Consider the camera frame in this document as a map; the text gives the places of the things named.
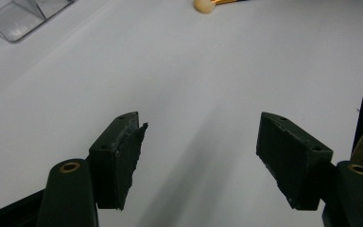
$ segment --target white table surface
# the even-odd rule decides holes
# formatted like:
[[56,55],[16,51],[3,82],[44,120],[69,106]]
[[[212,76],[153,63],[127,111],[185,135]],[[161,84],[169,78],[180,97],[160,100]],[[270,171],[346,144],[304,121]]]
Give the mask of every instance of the white table surface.
[[322,226],[255,155],[261,112],[347,160],[363,93],[363,0],[79,0],[0,39],[0,208],[44,188],[120,114],[148,122],[123,212],[100,226]]

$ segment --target clear plastic box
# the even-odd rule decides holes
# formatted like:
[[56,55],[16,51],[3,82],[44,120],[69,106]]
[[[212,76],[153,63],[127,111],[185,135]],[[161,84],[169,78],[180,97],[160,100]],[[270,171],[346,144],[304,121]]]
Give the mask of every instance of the clear plastic box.
[[76,0],[0,0],[0,37],[15,43]]

